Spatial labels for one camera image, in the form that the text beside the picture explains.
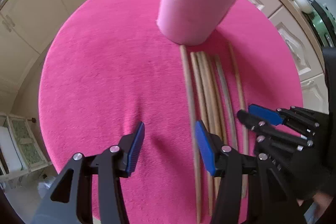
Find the person's right hand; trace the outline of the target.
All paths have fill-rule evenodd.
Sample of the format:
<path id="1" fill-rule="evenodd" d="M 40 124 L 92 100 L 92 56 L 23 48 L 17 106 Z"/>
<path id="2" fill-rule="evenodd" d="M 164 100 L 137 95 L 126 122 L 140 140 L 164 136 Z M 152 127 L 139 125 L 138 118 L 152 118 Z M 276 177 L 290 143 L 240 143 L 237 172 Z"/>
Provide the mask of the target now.
<path id="1" fill-rule="evenodd" d="M 313 202 L 309 206 L 312 207 L 310 211 L 312 211 L 312 213 L 316 218 L 319 218 L 327 210 L 332 200 L 333 200 L 332 196 L 323 192 L 318 192 L 313 196 Z"/>

